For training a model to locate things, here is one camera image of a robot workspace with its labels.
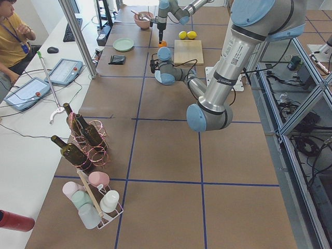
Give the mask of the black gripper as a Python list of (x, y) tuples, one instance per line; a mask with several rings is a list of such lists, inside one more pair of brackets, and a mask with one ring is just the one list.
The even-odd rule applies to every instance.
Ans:
[(157, 25), (157, 29), (159, 31), (158, 41), (159, 42), (163, 41), (163, 31), (166, 29), (167, 18), (166, 17), (160, 17), (160, 16), (156, 16), (155, 18), (151, 18), (150, 26), (153, 26), (153, 24)]
[(157, 53), (153, 53), (151, 55), (149, 66), (152, 74), (159, 70), (159, 58), (157, 56)]

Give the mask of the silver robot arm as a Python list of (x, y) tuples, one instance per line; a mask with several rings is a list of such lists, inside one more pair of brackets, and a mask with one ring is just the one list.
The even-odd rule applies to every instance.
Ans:
[(254, 48), (262, 42), (292, 39), (305, 29), (307, 1), (233, 1), (222, 54), (205, 85), (192, 69), (174, 65), (169, 48), (161, 47), (150, 62), (151, 72), (159, 70), (163, 85), (184, 82), (195, 104), (187, 108), (190, 128), (196, 132), (220, 130), (232, 121), (227, 96), (236, 84)]
[(153, 24), (157, 25), (157, 29), (159, 31), (158, 43), (160, 45), (162, 44), (163, 31), (167, 27), (169, 13), (171, 13), (180, 24), (185, 25), (189, 21), (189, 17), (191, 17), (199, 8), (210, 2), (212, 1), (195, 0), (185, 8), (181, 9), (178, 1), (176, 0), (160, 0), (158, 5), (158, 14), (155, 18), (150, 20), (151, 27)]

